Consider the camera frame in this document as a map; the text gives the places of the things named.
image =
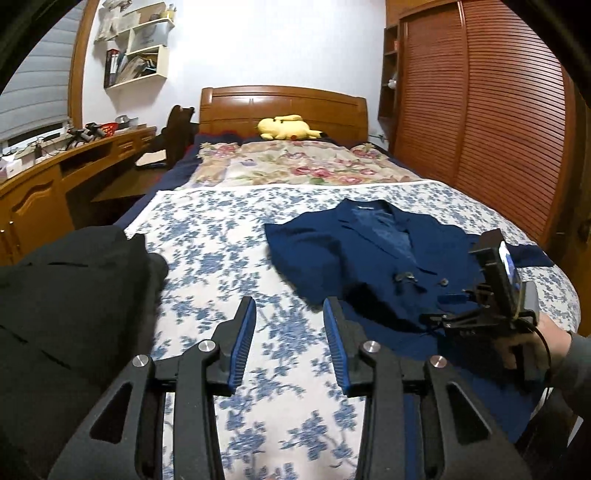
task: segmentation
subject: navy blue suit jacket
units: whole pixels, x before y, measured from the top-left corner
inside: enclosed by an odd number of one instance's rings
[[[395,353],[452,361],[512,441],[525,429],[541,388],[520,391],[488,341],[451,341],[419,322],[422,313],[460,312],[475,305],[442,306],[437,297],[483,281],[468,252],[478,235],[404,212],[383,201],[345,199],[336,208],[308,212],[283,225],[266,224],[271,261],[312,305],[341,299],[345,315],[369,338]],[[552,265],[536,246],[509,247],[517,267]]]

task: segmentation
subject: metal screw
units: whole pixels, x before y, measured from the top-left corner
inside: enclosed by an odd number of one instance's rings
[[[367,353],[377,353],[380,348],[382,348],[382,346],[374,340],[368,340],[363,344],[363,350]]]
[[[148,358],[148,355],[136,355],[134,357],[134,359],[131,361],[131,364],[134,367],[145,367],[146,365],[148,365],[148,362],[150,361],[150,359]]]
[[[441,355],[433,355],[429,361],[435,368],[443,368],[447,365],[447,359]]]
[[[214,350],[215,347],[216,342],[214,342],[213,340],[204,340],[202,342],[199,342],[199,349],[202,352],[211,352],[212,350]]]

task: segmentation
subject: cabinet door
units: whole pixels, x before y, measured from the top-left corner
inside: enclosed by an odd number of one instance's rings
[[[464,1],[463,8],[470,88],[454,187],[543,245],[569,160],[560,63],[501,1]]]
[[[8,193],[11,241],[21,257],[74,229],[60,167],[48,168]]]
[[[14,260],[14,247],[10,240],[8,231],[10,217],[7,203],[0,200],[0,267],[3,265],[12,265]]]
[[[394,156],[419,175],[450,183],[466,102],[467,52],[457,4],[404,20],[400,114]]]

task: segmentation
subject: desk drawer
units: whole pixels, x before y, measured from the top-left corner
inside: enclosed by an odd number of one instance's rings
[[[142,134],[139,138],[140,149],[146,147],[152,141],[153,138],[154,138],[153,132],[147,132],[147,133]]]
[[[134,140],[127,140],[113,145],[113,158],[123,160],[135,151]]]

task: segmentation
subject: louvered wardrobe door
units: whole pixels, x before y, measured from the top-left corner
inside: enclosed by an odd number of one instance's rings
[[[560,63],[499,0],[464,1],[466,130],[454,186],[543,239],[563,158]]]
[[[401,27],[402,96],[394,155],[419,175],[449,183],[467,74],[457,4],[413,15]]]

